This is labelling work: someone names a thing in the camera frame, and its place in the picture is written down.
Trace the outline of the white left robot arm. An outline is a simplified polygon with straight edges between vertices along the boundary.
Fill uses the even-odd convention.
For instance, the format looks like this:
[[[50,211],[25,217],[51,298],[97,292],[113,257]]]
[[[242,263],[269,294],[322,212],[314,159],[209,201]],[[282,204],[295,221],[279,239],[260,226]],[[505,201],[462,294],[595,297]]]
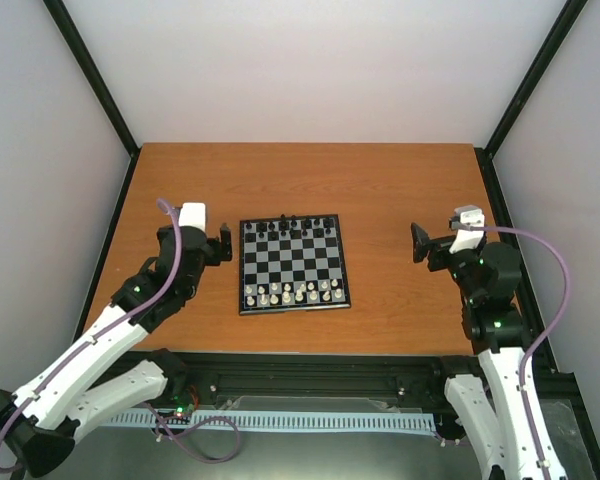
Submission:
[[[0,446],[16,457],[6,474],[34,478],[63,463],[94,428],[142,402],[187,400],[188,373],[166,348],[104,383],[119,358],[194,298],[204,269],[232,258],[231,231],[209,238],[195,226],[158,230],[158,256],[125,280],[98,319],[52,365],[14,392],[0,389]]]

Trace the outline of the black and grey chessboard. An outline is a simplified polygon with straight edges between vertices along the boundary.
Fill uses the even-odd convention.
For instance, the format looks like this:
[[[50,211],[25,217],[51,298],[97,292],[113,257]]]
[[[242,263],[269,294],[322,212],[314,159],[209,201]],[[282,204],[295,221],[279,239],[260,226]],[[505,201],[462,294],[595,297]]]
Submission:
[[[344,242],[342,240],[339,217],[336,214],[321,215],[281,215],[279,217],[245,219],[239,223],[239,314],[242,316],[282,313],[290,311],[317,311],[346,309],[352,306],[347,277]],[[338,288],[331,286],[332,280],[338,280],[343,292],[341,299],[334,297]],[[323,281],[329,288],[322,290]],[[313,282],[318,300],[311,302],[307,283]],[[271,284],[278,284],[278,291],[271,291]],[[291,302],[282,303],[285,283],[291,285]],[[295,300],[296,288],[300,283],[306,285],[304,302]],[[246,286],[253,288],[247,295]],[[266,288],[269,303],[260,303],[258,287]],[[322,300],[325,291],[331,292],[331,300]],[[270,296],[279,298],[277,305],[270,304]],[[248,306],[246,299],[255,300]]]

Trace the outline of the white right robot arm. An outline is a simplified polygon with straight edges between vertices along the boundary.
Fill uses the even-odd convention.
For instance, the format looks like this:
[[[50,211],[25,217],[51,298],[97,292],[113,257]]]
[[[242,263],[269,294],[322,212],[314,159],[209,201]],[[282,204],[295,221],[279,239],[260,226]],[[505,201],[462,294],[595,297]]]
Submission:
[[[565,479],[541,410],[532,372],[532,343],[514,303],[521,255],[489,242],[482,221],[432,238],[411,226],[413,260],[446,270],[462,302],[462,326],[481,376],[453,373],[444,395],[471,443],[484,479]]]

